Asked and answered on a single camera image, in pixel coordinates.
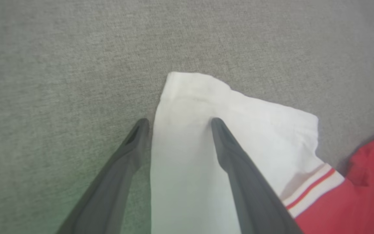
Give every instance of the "white garment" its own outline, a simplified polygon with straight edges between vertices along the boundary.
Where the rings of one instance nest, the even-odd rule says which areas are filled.
[[[244,96],[209,75],[169,73],[153,129],[152,234],[240,234],[213,117],[226,123],[286,203],[327,166],[315,154],[316,116]]]

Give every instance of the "red garment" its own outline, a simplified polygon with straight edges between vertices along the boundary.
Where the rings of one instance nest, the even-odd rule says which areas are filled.
[[[305,234],[374,234],[374,141],[351,158],[344,182],[295,220]]]

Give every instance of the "gray surface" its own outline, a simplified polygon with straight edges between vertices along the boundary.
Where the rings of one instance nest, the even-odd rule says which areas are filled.
[[[374,0],[0,0],[0,233],[54,233],[170,71],[316,114],[344,170],[374,135]],[[126,233],[150,229],[149,160]]]

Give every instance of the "red stripe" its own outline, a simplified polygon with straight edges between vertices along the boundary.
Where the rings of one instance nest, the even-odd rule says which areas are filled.
[[[286,206],[287,209],[293,208],[296,204],[298,204],[307,194],[319,183],[325,181],[327,178],[329,178],[336,170],[334,168],[330,169],[325,175],[323,175],[321,178],[319,178],[316,182],[312,183],[304,192],[301,194],[297,200],[293,201],[291,204]]]

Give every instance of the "white stripe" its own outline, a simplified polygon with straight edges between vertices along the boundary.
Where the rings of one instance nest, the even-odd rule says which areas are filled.
[[[289,209],[291,216],[296,218],[298,215],[303,213],[308,207],[315,203],[322,195],[332,190],[333,188],[341,185],[344,182],[344,177],[340,175],[337,171],[325,179],[323,182],[319,183],[317,186],[311,189],[311,191],[294,207]]]
[[[319,180],[321,177],[323,177],[329,170],[331,169],[331,166],[327,163],[324,163],[324,166],[322,166],[321,169],[319,169],[313,176],[308,178],[291,196],[286,198],[282,201],[284,206],[288,206],[289,204],[293,203],[295,200],[297,200],[307,188],[315,183],[317,180]]]

